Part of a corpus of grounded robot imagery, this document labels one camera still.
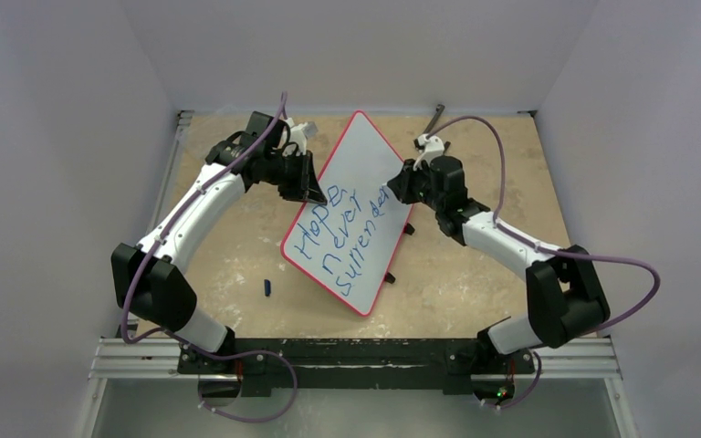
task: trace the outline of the tilted whiteboard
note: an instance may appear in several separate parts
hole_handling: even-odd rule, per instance
[[[356,111],[319,175],[329,203],[304,204],[281,244],[284,258],[363,316],[412,211],[383,187],[401,169],[402,157]]]

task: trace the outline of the robotic arm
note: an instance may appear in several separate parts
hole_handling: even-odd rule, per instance
[[[184,278],[197,247],[222,214],[253,184],[276,185],[278,193],[287,201],[327,202],[316,179],[313,155],[306,148],[308,138],[317,131],[312,122],[295,126],[291,119],[278,120],[275,128],[245,160],[208,185],[248,149],[272,121],[271,116],[254,112],[246,130],[236,132],[211,149],[194,187],[154,230],[135,247],[120,244],[114,250],[111,265],[117,303],[121,308],[136,270],[146,256],[145,248],[161,241],[136,286],[131,312],[206,351],[219,354],[234,351],[235,333],[197,307],[197,296]],[[188,206],[182,208],[187,201],[190,202]],[[176,223],[170,234],[161,239],[162,229],[174,220]]]
[[[526,282],[528,314],[477,333],[480,362],[541,345],[557,348],[609,318],[592,262],[539,252],[539,248],[558,247],[494,218],[490,208],[469,198],[463,165],[455,157],[444,156],[442,140],[424,134],[416,146],[423,153],[416,160],[406,160],[399,174],[387,182],[396,199],[425,203],[434,210],[445,235],[489,254]],[[521,244],[502,232],[500,225],[535,242],[536,247]],[[564,251],[587,254],[577,245]]]

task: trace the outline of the table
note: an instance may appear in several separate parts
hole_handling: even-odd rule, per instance
[[[318,172],[350,119],[292,115],[313,120],[310,139]],[[192,186],[208,150],[245,127],[248,114],[195,115],[176,166],[171,206]],[[429,117],[371,115],[371,120],[404,157],[417,156],[413,139]],[[533,119],[495,117],[507,153],[507,222],[541,240],[569,242],[549,169]],[[496,142],[484,125],[464,121],[440,133],[451,141],[448,154],[466,170],[469,195],[495,208],[499,191]],[[381,183],[393,175],[380,175]],[[415,234],[406,235],[394,257],[393,285],[384,284],[372,313],[360,317],[331,293],[283,259],[279,245],[299,204],[280,199],[268,184],[251,188],[205,238],[186,277],[198,305],[246,338],[472,338],[500,319],[526,311],[523,282],[482,253],[444,236],[425,205],[411,216]],[[272,282],[265,297],[263,281]],[[142,323],[139,332],[153,327]]]

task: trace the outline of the red border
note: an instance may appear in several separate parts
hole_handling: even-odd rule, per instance
[[[334,145],[334,149],[331,150],[331,153],[329,154],[329,157],[327,158],[326,163],[324,164],[323,169],[321,169],[321,172],[319,173],[319,184],[320,184],[320,182],[321,182],[321,177],[323,176],[324,171],[326,171],[326,168],[329,166],[329,163],[331,162],[331,159],[332,159],[332,157],[334,156],[334,152],[337,151],[337,148],[340,146],[340,143],[342,142],[342,139],[345,138],[345,133],[348,131],[348,128],[351,127],[351,124],[353,123],[354,120],[356,120],[356,116],[358,116],[359,114],[361,114],[362,116],[364,116],[364,119],[366,119],[366,120],[372,125],[372,127],[377,131],[377,133],[380,134],[380,136],[382,137],[382,139],[385,140],[385,143],[388,145],[388,147],[391,148],[391,150],[393,151],[393,153],[396,154],[397,157],[399,157],[399,160],[402,160],[402,162],[404,162],[404,159],[402,158],[402,155],[399,155],[399,152],[397,152],[397,151],[393,148],[393,146],[388,142],[388,139],[386,139],[385,136],[382,135],[382,132],[380,132],[380,130],[378,129],[378,127],[377,127],[377,126],[374,124],[374,122],[369,118],[369,116],[367,116],[367,115],[364,113],[364,111],[358,110],[358,111],[354,112],[352,116],[350,116],[350,120],[348,121],[348,125],[346,125],[346,126],[345,126],[345,129],[342,130],[342,134],[340,134],[340,138],[337,140],[337,143]],[[371,305],[371,307],[370,307],[370,311],[367,312],[367,313],[361,313],[361,312],[360,312],[358,309],[356,309],[354,306],[351,306],[350,304],[348,304],[347,301],[345,301],[344,299],[342,299],[341,295],[336,294],[333,290],[329,289],[325,284],[321,283],[317,278],[315,278],[314,276],[312,276],[308,271],[306,271],[305,269],[303,269],[302,266],[298,265],[294,260],[288,258],[288,256],[286,255],[286,251],[285,251],[285,249],[284,249],[284,248],[286,247],[286,241],[288,240],[288,237],[291,235],[291,232],[294,230],[294,227],[297,225],[297,220],[298,220],[299,217],[302,215],[302,211],[305,210],[305,207],[306,207],[306,206],[307,206],[307,204],[304,203],[304,204],[302,204],[301,207],[299,207],[299,212],[297,212],[297,215],[294,216],[294,222],[291,223],[291,226],[288,228],[288,231],[286,231],[286,234],[283,236],[283,240],[281,241],[281,244],[280,244],[280,254],[281,254],[281,256],[283,256],[283,258],[287,259],[287,261],[288,261],[291,265],[293,265],[294,267],[296,267],[297,269],[299,269],[300,271],[302,271],[303,274],[305,274],[306,276],[309,276],[310,278],[313,279],[313,281],[315,281],[316,283],[318,283],[319,285],[321,285],[321,287],[323,287],[323,288],[325,288],[326,290],[328,290],[333,296],[337,297],[337,299],[339,299],[339,300],[342,302],[342,304],[344,304],[345,306],[348,306],[351,310],[353,310],[353,311],[356,312],[357,314],[359,314],[359,315],[361,315],[361,316],[363,316],[363,317],[368,317],[368,316],[372,313],[372,310],[374,309],[374,305],[377,303],[377,298],[380,296],[380,289],[382,289],[382,283],[383,283],[383,281],[385,281],[385,276],[383,276],[383,279],[381,280],[380,285],[379,285],[378,288],[377,288],[377,295],[375,295],[375,299],[374,299],[374,301],[372,301],[372,305]],[[410,213],[407,214],[407,219],[406,219],[406,221],[405,221],[406,223],[407,223],[407,222],[410,222],[410,216],[411,216],[412,214],[413,214],[413,206],[411,205],[411,206],[410,206]],[[393,248],[393,254],[391,255],[391,260],[389,260],[389,262],[388,262],[388,266],[386,267],[386,271],[388,271],[388,269],[391,268],[391,263],[393,263],[393,257],[396,256],[396,250],[399,249],[399,245],[402,243],[402,236],[403,236],[403,235],[404,235],[404,230],[402,230],[402,233],[399,235],[399,240],[396,242],[396,246]]]

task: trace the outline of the white wall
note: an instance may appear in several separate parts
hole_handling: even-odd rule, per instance
[[[571,238],[661,271],[614,332],[642,435],[701,436],[701,2],[600,1],[537,124]],[[615,315],[647,290],[603,272]]]
[[[597,0],[122,0],[183,109],[533,110]]]
[[[71,436],[174,123],[114,0],[0,1],[0,436]]]

